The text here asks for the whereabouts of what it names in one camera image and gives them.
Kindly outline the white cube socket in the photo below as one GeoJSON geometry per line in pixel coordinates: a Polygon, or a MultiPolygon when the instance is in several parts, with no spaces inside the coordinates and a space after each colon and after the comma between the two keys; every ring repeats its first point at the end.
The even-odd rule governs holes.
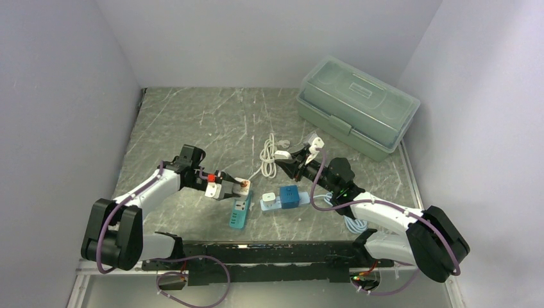
{"type": "Polygon", "coordinates": [[[235,183],[233,184],[232,192],[234,198],[238,200],[245,200],[251,191],[251,181],[244,178],[235,177],[235,183]]]}

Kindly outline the teal power strip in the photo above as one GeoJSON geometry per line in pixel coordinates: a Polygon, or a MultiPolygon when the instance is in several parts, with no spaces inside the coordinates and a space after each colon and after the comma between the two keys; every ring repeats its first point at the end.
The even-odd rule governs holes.
{"type": "Polygon", "coordinates": [[[248,195],[241,199],[236,199],[233,204],[229,226],[235,229],[243,229],[246,225],[247,216],[250,211],[253,199],[253,191],[251,188],[251,181],[257,176],[262,175],[264,178],[274,178],[277,174],[277,168],[274,163],[275,152],[278,147],[282,149],[288,149],[290,147],[290,141],[282,139],[277,141],[274,133],[270,133],[268,139],[264,143],[263,149],[259,153],[260,166],[258,170],[253,172],[246,182],[249,183],[250,189],[248,195]]]}

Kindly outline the blue cube adapter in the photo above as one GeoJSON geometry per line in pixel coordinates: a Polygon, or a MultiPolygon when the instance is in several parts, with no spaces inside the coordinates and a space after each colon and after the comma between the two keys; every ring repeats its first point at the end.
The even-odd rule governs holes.
{"type": "Polygon", "coordinates": [[[280,187],[280,205],[282,209],[294,209],[300,205],[300,195],[297,185],[280,187]]]}

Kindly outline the light blue power strip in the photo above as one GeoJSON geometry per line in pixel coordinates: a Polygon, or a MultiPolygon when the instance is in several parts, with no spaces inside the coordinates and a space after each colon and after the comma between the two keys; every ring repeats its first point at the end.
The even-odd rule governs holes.
{"type": "MultiPolygon", "coordinates": [[[[310,203],[308,192],[299,192],[298,194],[299,197],[295,199],[294,205],[284,205],[280,196],[277,196],[273,192],[267,192],[259,200],[261,210],[267,212],[280,209],[294,209],[310,203]]],[[[345,216],[344,223],[347,230],[352,234],[361,234],[368,229],[368,222],[364,220],[352,219],[345,216]]]]}

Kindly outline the small white charger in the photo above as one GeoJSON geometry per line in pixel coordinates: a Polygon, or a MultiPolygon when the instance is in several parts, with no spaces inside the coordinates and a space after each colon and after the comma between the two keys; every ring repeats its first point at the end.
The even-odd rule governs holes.
{"type": "Polygon", "coordinates": [[[261,202],[263,206],[269,207],[276,202],[276,195],[274,192],[267,192],[262,195],[261,202]]]}

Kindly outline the white blue charger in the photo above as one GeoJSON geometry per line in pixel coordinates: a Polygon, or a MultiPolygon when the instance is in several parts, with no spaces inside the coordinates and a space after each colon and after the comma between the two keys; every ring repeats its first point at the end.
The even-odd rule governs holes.
{"type": "Polygon", "coordinates": [[[292,155],[288,152],[288,151],[284,151],[284,150],[276,150],[273,154],[273,158],[274,158],[274,161],[278,161],[278,160],[292,160],[293,157],[292,155]]]}

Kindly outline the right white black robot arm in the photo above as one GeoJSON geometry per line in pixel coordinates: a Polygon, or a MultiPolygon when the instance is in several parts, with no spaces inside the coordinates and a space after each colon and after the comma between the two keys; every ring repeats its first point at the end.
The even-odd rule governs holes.
{"type": "Polygon", "coordinates": [[[324,149],[310,146],[292,153],[277,150],[274,154],[275,164],[290,179],[312,181],[311,196],[316,187],[332,193],[329,211],[389,231],[369,229],[358,237],[361,244],[353,249],[357,264],[369,266],[380,259],[397,261],[417,266],[435,282],[460,275],[461,262],[470,253],[470,246],[443,209],[415,209],[378,198],[353,181],[355,173],[347,158],[326,159],[324,149]]]}

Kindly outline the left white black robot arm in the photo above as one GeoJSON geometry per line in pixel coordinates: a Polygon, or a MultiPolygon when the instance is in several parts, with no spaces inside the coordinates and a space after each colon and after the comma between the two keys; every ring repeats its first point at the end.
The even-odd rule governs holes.
{"type": "Polygon", "coordinates": [[[132,190],[108,200],[94,202],[81,245],[81,257],[94,261],[102,274],[131,270],[139,262],[179,268],[186,260],[183,239],[168,232],[144,234],[144,219],[168,197],[182,189],[201,191],[213,200],[245,199],[249,179],[225,171],[206,173],[201,163],[203,149],[183,145],[171,161],[162,161],[149,178],[132,190]]]}

